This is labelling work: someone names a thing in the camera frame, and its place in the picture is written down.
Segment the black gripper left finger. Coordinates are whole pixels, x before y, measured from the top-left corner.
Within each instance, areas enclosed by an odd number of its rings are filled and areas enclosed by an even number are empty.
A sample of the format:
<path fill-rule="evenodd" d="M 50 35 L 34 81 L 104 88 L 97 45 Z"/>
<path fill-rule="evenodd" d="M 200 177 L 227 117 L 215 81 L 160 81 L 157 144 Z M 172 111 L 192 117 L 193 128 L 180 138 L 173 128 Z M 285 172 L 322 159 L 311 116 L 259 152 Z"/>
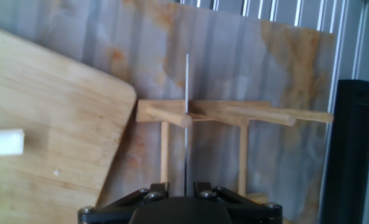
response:
<path fill-rule="evenodd" d="M 78 223 L 109 224 L 129 223 L 134 212 L 148 203 L 169 198 L 168 182 L 151 184 L 149 188 L 135 190 L 129 195 L 105 206 L 85 206 L 78 211 Z"/>

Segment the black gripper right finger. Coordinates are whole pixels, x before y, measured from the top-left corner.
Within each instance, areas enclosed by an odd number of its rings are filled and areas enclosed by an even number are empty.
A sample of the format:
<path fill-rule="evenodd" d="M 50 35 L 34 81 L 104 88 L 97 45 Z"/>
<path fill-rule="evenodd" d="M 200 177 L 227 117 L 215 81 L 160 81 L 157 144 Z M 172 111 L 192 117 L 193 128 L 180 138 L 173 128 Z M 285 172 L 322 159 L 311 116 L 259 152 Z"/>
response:
<path fill-rule="evenodd" d="M 274 202 L 257 203 L 210 182 L 194 182 L 194 197 L 222 205 L 233 223 L 283 224 L 283 208 Z"/>

